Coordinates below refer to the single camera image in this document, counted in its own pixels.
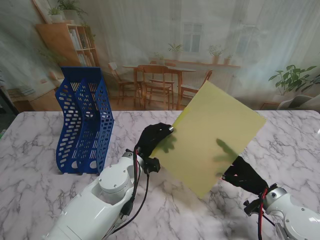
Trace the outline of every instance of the marble table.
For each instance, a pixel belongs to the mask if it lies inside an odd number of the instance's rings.
[[[267,123],[242,153],[269,183],[277,183],[304,206],[320,211],[320,115],[315,111],[259,111]],[[172,124],[180,111],[115,111],[105,165],[132,149],[149,124]],[[40,240],[61,210],[96,175],[61,174],[55,155],[61,112],[24,112],[0,140],[0,240]],[[133,213],[146,176],[139,182]],[[115,240],[256,240],[257,215],[243,202],[255,196],[220,181],[199,199],[166,169],[150,175],[146,202]],[[276,232],[263,221],[263,240]]]

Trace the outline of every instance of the wooden table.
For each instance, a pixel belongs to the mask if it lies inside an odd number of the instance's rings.
[[[133,69],[133,80],[135,83],[138,82],[138,66],[139,65],[123,65],[123,68],[126,69]],[[181,85],[183,84],[183,77],[182,77],[182,73],[183,72],[195,72],[196,70],[194,69],[189,69],[189,68],[182,68],[182,67],[175,67],[175,66],[166,66],[169,70],[170,74],[177,74],[178,77],[178,101],[176,103],[176,110],[180,110],[180,105],[181,105],[181,101],[180,101],[180,95],[181,95]]]

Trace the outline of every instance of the yellow folder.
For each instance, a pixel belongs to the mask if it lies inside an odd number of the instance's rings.
[[[202,198],[265,122],[207,81],[151,156]]]

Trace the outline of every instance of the window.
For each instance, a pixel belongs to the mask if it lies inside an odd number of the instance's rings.
[[[201,23],[185,23],[183,26],[183,50],[198,53],[203,25]]]

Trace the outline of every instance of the flower pot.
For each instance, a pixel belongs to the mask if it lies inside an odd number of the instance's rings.
[[[162,66],[164,66],[165,65],[165,60],[164,59],[162,59],[162,60],[158,60],[158,65],[162,65]]]
[[[223,64],[229,65],[231,58],[225,58]]]
[[[63,10],[66,20],[74,20],[75,24],[81,24],[80,17],[76,10]]]
[[[220,56],[212,56],[212,64],[218,64]]]
[[[60,14],[58,15],[51,15],[51,20],[54,24],[63,23],[64,20]]]
[[[182,51],[173,51],[172,52],[172,59],[176,60],[176,61],[180,61],[181,54],[182,54]]]

